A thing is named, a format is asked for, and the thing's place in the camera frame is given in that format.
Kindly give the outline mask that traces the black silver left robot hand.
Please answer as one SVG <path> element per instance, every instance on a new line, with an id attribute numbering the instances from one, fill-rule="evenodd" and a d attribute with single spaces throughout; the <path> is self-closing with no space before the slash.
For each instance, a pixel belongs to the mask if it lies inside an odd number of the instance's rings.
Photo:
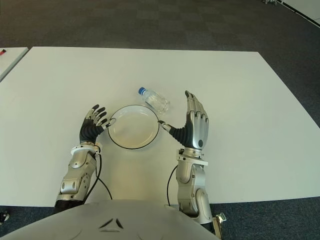
<path id="1" fill-rule="evenodd" d="M 79 132 L 79 142 L 95 144 L 97 137 L 115 122 L 115 118 L 107 118 L 105 107 L 94 105 L 84 117 Z"/>

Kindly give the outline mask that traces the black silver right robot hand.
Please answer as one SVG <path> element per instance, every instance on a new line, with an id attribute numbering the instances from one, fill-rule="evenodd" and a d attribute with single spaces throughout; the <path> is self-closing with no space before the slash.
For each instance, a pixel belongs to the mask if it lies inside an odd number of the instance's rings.
<path id="1" fill-rule="evenodd" d="M 208 140 L 209 118 L 196 96 L 187 90 L 184 93 L 187 100 L 185 125 L 176 128 L 163 120 L 158 124 L 185 148 L 202 150 Z"/>

